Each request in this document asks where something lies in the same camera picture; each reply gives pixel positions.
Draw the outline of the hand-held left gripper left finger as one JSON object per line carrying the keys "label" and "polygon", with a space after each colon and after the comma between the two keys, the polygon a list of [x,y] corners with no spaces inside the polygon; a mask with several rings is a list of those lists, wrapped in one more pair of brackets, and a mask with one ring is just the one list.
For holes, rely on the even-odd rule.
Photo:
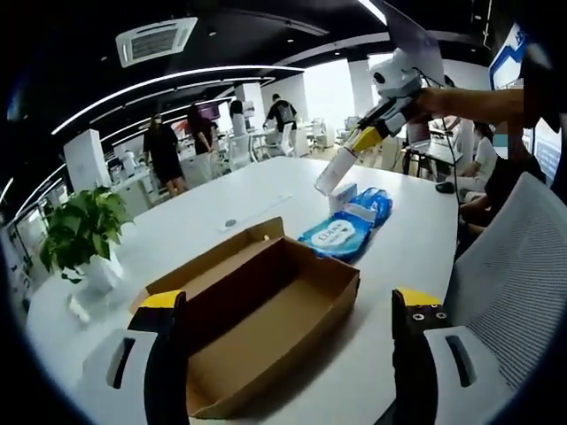
{"label": "hand-held left gripper left finger", "polygon": [[188,424],[186,293],[154,294],[84,360],[76,404],[92,424]]}

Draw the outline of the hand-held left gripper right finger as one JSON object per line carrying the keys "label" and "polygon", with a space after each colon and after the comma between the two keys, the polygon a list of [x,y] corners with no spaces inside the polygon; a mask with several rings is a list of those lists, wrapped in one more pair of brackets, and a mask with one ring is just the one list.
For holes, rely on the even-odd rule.
{"label": "hand-held left gripper right finger", "polygon": [[491,350],[434,297],[392,291],[394,424],[487,424],[515,392]]}

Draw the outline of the person's right hand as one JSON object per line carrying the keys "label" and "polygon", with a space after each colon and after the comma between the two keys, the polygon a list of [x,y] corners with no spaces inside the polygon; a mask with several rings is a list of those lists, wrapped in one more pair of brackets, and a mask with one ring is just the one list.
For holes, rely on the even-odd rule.
{"label": "person's right hand", "polygon": [[421,89],[404,108],[404,116],[409,124],[427,123],[447,116],[447,91],[445,89]]}

